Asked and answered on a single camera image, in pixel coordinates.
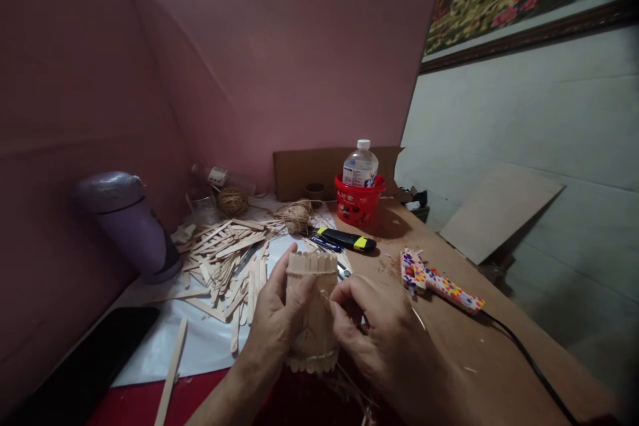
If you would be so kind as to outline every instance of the purple vacuum flask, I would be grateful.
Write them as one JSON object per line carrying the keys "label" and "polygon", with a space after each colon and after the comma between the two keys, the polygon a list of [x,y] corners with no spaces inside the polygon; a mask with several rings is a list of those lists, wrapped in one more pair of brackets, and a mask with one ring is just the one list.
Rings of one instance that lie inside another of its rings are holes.
{"label": "purple vacuum flask", "polygon": [[140,178],[124,172],[90,176],[74,197],[95,215],[146,283],[162,283],[182,269],[182,257],[155,218]]}

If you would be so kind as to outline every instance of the thermos lid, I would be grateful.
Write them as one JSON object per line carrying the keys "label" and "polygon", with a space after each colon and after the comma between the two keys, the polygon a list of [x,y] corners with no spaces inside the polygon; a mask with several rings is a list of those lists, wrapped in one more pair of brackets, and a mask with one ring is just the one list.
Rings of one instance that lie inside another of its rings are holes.
{"label": "thermos lid", "polygon": [[129,173],[99,173],[80,181],[73,197],[94,214],[111,213],[141,201],[144,186]]}

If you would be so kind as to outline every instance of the ball of twine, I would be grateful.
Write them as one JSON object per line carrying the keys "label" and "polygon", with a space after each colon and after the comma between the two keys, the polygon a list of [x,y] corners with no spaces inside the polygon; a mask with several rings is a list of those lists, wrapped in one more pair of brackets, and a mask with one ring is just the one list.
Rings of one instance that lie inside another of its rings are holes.
{"label": "ball of twine", "polygon": [[237,216],[248,209],[248,196],[239,188],[227,186],[218,195],[218,209],[227,216]]}
{"label": "ball of twine", "polygon": [[290,234],[295,234],[306,231],[312,214],[311,200],[299,200],[278,210],[274,216],[284,221]]}

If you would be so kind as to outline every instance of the red cloth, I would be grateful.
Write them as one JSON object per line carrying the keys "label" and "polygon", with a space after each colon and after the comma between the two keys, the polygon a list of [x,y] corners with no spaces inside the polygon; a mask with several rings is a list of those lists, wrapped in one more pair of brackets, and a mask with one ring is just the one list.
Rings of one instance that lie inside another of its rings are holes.
{"label": "red cloth", "polygon": [[[398,425],[400,420],[360,376],[350,358],[340,364],[357,386],[381,405],[377,425]],[[165,426],[183,426],[208,394],[222,381],[228,369],[180,378],[173,387]],[[87,426],[152,426],[162,396],[163,381],[111,388],[87,421]],[[271,390],[255,419],[255,425],[359,425],[363,414],[353,397],[336,394],[319,375],[292,373],[287,367]]]}
{"label": "red cloth", "polygon": [[[228,369],[180,378],[173,386],[165,426],[183,426]],[[87,426],[153,426],[164,381],[109,389]]]}

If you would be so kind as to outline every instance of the wooden table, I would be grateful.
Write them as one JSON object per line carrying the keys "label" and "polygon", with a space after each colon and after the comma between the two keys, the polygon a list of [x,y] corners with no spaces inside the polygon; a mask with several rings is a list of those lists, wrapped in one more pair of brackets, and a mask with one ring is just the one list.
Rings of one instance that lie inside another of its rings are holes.
{"label": "wooden table", "polygon": [[[398,282],[400,250],[405,246],[423,250],[421,257],[429,266],[437,268],[467,293],[483,298],[486,311],[519,337],[578,421],[599,419],[614,412],[616,400],[609,390],[400,203],[382,199],[374,223],[361,230],[337,217],[336,203],[329,205],[337,229],[363,234],[377,242],[376,256],[347,253],[355,273],[369,274],[384,284]],[[501,328],[483,318],[464,314],[436,295],[416,299],[415,309],[440,351],[461,369],[476,389],[477,402],[481,404],[478,414],[484,424],[568,424]]]}

